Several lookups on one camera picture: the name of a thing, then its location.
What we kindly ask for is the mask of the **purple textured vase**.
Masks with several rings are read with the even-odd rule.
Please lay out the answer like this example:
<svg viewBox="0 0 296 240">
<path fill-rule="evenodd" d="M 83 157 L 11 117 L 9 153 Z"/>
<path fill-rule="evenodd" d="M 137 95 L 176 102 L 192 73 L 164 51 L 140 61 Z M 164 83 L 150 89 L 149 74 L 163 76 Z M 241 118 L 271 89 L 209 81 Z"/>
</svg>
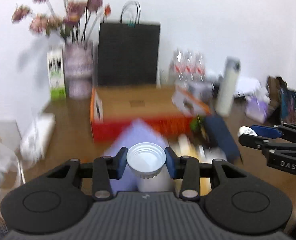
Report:
<svg viewBox="0 0 296 240">
<path fill-rule="evenodd" d="M 67 44 L 63 65 L 68 96 L 77 100 L 89 98 L 94 74 L 93 42 Z"/>
</svg>

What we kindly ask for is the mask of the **red orange cardboard box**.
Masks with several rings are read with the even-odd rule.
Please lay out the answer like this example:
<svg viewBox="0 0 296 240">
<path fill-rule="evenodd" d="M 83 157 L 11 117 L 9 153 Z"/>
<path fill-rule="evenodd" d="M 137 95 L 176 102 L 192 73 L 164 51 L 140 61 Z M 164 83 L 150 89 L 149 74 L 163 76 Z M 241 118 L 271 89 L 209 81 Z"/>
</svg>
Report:
<svg viewBox="0 0 296 240">
<path fill-rule="evenodd" d="M 196 115 L 211 114 L 204 102 L 182 88 L 93 88 L 90 107 L 94 142 L 116 139 L 131 122 L 141 119 L 166 138 L 190 132 Z"/>
</svg>

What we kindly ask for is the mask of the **yellow white plush dog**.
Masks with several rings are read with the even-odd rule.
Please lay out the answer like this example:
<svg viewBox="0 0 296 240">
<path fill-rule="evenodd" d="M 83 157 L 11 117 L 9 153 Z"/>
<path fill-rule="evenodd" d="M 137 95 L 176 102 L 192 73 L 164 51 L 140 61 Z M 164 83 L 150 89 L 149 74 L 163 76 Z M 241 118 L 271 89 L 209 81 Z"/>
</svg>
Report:
<svg viewBox="0 0 296 240">
<path fill-rule="evenodd" d="M 200 163 L 211 164 L 214 159 L 227 161 L 225 153 L 220 148 L 204 148 L 202 145 L 193 146 L 188 137 L 184 134 L 178 137 L 178 147 L 175 152 L 179 157 L 194 157 L 198 159 Z M 176 193 L 179 193 L 180 185 L 181 182 L 176 185 Z M 205 196 L 210 191 L 210 178 L 200 178 L 200 195 Z"/>
</svg>

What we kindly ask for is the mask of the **green white milk carton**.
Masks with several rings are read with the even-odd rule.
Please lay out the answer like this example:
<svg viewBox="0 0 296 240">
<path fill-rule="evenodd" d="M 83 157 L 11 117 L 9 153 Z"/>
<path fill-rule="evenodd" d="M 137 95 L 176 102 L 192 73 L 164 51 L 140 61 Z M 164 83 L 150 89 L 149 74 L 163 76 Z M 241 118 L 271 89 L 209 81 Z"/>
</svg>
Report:
<svg viewBox="0 0 296 240">
<path fill-rule="evenodd" d="M 51 100 L 65 99 L 66 87 L 62 46 L 49 47 L 47 52 L 47 70 Z"/>
</svg>

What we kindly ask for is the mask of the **water bottle right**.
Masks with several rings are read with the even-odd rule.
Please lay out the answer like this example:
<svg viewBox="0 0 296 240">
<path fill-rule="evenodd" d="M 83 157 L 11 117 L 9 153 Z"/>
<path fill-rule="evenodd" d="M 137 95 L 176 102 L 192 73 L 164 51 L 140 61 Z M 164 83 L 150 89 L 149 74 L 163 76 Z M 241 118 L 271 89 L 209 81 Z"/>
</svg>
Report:
<svg viewBox="0 0 296 240">
<path fill-rule="evenodd" d="M 205 80 L 205 63 L 204 63 L 203 55 L 201 53 L 198 53 L 195 56 L 195 74 L 196 74 L 196 80 L 198 81 Z"/>
</svg>

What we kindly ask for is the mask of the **small lavender tin box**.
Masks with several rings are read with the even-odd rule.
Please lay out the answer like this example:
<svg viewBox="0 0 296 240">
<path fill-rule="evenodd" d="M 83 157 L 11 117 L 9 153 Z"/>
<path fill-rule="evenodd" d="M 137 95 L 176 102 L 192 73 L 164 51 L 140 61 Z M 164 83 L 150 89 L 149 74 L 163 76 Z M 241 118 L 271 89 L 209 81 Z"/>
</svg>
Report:
<svg viewBox="0 0 296 240">
<path fill-rule="evenodd" d="M 195 98 L 207 101 L 213 97 L 214 86 L 211 82 L 190 82 L 188 83 L 188 91 Z"/>
</svg>

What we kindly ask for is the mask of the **white ribbed jar lid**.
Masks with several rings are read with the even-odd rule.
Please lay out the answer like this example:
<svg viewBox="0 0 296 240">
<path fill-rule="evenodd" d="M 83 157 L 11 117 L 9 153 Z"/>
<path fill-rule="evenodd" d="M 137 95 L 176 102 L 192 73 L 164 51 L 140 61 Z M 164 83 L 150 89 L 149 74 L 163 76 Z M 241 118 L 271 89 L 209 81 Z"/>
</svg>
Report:
<svg viewBox="0 0 296 240">
<path fill-rule="evenodd" d="M 127 164 L 140 178 L 153 178 L 158 175 L 166 162 L 165 151 L 151 142 L 133 145 L 126 155 Z"/>
</svg>

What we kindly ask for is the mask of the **water bottle middle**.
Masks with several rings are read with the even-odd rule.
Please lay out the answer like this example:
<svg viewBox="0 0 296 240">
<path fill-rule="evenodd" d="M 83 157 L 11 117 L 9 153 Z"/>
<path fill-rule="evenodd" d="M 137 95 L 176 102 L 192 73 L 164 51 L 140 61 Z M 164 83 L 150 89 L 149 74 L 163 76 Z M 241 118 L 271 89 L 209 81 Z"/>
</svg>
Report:
<svg viewBox="0 0 296 240">
<path fill-rule="evenodd" d="M 198 81 L 198 75 L 195 73 L 195 60 L 192 51 L 185 52 L 185 74 L 188 81 Z"/>
</svg>

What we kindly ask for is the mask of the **white power strip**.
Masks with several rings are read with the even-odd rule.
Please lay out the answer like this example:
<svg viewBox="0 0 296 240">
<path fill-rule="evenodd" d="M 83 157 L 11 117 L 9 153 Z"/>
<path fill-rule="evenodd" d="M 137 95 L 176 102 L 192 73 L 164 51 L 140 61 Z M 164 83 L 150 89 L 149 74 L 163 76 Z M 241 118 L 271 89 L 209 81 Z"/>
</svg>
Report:
<svg viewBox="0 0 296 240">
<path fill-rule="evenodd" d="M 56 118 L 53 113 L 43 113 L 34 118 L 19 145 L 25 161 L 36 163 L 45 158 L 55 125 Z"/>
</svg>

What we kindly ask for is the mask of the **plastic bag of items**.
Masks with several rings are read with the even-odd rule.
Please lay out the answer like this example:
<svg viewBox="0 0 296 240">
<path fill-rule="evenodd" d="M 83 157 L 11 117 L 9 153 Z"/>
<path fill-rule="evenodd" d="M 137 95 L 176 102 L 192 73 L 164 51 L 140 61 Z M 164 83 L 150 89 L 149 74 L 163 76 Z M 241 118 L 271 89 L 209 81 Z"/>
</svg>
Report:
<svg viewBox="0 0 296 240">
<path fill-rule="evenodd" d="M 0 187 L 8 172 L 15 173 L 14 187 L 25 183 L 23 166 L 19 157 L 21 135 L 15 121 L 0 121 Z M 0 199 L 6 194 L 0 188 Z"/>
</svg>

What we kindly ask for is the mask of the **navy zippered case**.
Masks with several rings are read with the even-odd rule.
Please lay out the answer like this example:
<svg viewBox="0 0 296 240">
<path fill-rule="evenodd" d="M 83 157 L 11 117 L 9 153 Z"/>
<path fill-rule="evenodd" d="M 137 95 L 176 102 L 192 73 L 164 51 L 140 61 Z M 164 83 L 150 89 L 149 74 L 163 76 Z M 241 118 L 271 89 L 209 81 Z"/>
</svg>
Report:
<svg viewBox="0 0 296 240">
<path fill-rule="evenodd" d="M 209 115 L 203 119 L 203 127 L 212 146 L 219 147 L 229 163 L 240 159 L 240 151 L 225 121 L 219 115 Z"/>
</svg>

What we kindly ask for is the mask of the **purple tissue pack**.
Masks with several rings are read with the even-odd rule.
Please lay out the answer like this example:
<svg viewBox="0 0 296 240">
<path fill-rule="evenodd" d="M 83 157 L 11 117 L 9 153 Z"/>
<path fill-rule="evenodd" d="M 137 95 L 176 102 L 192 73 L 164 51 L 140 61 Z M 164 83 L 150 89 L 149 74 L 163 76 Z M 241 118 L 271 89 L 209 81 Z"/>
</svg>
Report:
<svg viewBox="0 0 296 240">
<path fill-rule="evenodd" d="M 245 115 L 253 121 L 263 124 L 267 119 L 270 98 L 266 94 L 251 96 L 247 99 Z"/>
</svg>

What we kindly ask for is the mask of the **white round puck device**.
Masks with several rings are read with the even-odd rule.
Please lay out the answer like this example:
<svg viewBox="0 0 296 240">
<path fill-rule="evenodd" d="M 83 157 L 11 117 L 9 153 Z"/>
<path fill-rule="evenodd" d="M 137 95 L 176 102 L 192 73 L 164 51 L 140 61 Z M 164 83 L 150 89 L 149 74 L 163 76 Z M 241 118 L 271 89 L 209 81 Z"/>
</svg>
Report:
<svg viewBox="0 0 296 240">
<path fill-rule="evenodd" d="M 239 128 L 238 133 L 237 133 L 237 137 L 239 138 L 243 134 L 257 136 L 257 133 L 253 129 L 251 129 L 250 127 L 247 127 L 247 126 L 242 126 Z"/>
</svg>

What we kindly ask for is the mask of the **white paper stack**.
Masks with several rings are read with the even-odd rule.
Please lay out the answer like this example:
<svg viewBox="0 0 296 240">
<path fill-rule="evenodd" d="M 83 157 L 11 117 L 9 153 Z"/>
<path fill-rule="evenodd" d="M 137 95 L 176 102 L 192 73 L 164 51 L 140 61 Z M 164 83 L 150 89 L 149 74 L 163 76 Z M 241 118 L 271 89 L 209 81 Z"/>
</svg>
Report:
<svg viewBox="0 0 296 240">
<path fill-rule="evenodd" d="M 261 86 L 260 81 L 252 77 L 239 77 L 236 83 L 235 98 L 252 95 Z"/>
</svg>

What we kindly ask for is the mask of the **black paper shopping bag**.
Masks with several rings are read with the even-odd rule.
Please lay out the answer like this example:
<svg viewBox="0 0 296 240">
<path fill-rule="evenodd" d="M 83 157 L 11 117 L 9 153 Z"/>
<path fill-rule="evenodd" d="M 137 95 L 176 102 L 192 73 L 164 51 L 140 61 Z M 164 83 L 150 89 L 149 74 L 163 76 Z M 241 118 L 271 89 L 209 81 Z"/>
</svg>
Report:
<svg viewBox="0 0 296 240">
<path fill-rule="evenodd" d="M 128 1 L 117 22 L 100 23 L 98 86 L 156 84 L 160 23 L 140 23 L 140 16 L 139 2 Z"/>
</svg>

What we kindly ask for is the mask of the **dried pink flower bouquet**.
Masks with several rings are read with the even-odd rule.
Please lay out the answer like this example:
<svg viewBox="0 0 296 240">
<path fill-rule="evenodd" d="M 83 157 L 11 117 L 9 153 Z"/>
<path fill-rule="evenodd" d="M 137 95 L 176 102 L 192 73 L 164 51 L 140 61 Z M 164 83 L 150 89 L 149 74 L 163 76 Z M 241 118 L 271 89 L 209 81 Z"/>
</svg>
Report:
<svg viewBox="0 0 296 240">
<path fill-rule="evenodd" d="M 111 14 L 111 6 L 103 0 L 63 0 L 64 14 L 57 14 L 49 0 L 33 0 L 46 4 L 48 13 L 36 13 L 26 5 L 17 6 L 12 23 L 31 18 L 29 30 L 34 34 L 49 37 L 59 35 L 65 43 L 86 42 L 98 22 L 104 22 Z"/>
</svg>

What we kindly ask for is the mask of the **water bottle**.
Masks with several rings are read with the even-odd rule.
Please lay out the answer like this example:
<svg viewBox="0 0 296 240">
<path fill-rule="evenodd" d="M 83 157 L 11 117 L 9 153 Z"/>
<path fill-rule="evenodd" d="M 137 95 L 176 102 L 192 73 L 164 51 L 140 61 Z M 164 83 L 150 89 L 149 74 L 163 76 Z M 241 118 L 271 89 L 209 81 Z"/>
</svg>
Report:
<svg viewBox="0 0 296 240">
<path fill-rule="evenodd" d="M 198 81 L 205 80 L 205 63 L 204 63 L 203 55 L 201 53 L 198 53 L 195 56 L 195 74 L 196 74 L 196 80 Z"/>
<path fill-rule="evenodd" d="M 186 85 L 185 75 L 185 58 L 183 51 L 177 49 L 173 53 L 173 58 L 169 66 L 168 82 L 171 85 L 185 86 Z"/>
<path fill-rule="evenodd" d="M 188 81 L 198 81 L 198 75 L 195 73 L 195 60 L 192 51 L 185 52 L 185 74 Z"/>
</svg>

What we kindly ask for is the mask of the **white thermos bottle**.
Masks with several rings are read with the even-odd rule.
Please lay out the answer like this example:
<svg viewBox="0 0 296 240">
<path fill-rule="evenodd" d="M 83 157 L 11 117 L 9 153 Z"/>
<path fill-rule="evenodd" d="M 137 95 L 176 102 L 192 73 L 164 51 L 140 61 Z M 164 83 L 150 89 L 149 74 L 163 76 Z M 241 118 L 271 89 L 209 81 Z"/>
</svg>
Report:
<svg viewBox="0 0 296 240">
<path fill-rule="evenodd" d="M 217 101 L 215 104 L 215 112 L 222 117 L 227 117 L 230 115 L 240 70 L 241 63 L 238 58 L 226 58 L 223 80 L 220 84 L 219 93 L 217 95 Z"/>
</svg>

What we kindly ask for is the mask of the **water bottle left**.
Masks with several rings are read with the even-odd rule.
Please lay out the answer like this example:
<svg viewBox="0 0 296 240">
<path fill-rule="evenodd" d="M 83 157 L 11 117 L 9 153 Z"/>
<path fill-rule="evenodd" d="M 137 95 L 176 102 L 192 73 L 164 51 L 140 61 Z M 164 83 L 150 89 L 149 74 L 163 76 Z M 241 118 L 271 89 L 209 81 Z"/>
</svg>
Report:
<svg viewBox="0 0 296 240">
<path fill-rule="evenodd" d="M 183 51 L 177 49 L 173 53 L 173 58 L 169 66 L 168 82 L 171 85 L 185 86 L 186 85 L 185 75 L 185 58 Z"/>
</svg>

